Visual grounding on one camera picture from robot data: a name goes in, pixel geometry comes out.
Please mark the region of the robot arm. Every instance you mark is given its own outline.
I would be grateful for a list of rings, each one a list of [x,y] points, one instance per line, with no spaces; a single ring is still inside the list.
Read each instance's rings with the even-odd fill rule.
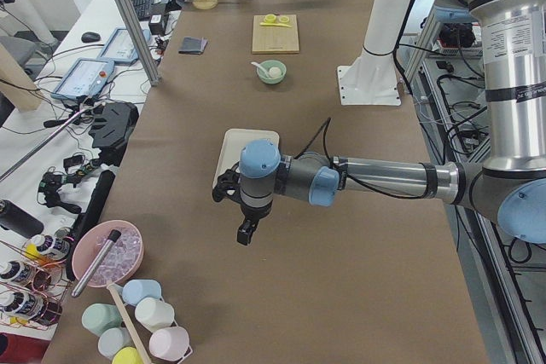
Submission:
[[[435,0],[441,19],[454,13],[482,33],[490,152],[483,163],[451,162],[445,142],[427,140],[432,163],[400,163],[313,153],[283,155],[249,142],[231,170],[233,199],[247,245],[276,195],[329,206],[342,190],[395,199],[441,199],[531,243],[545,241],[545,0]]]

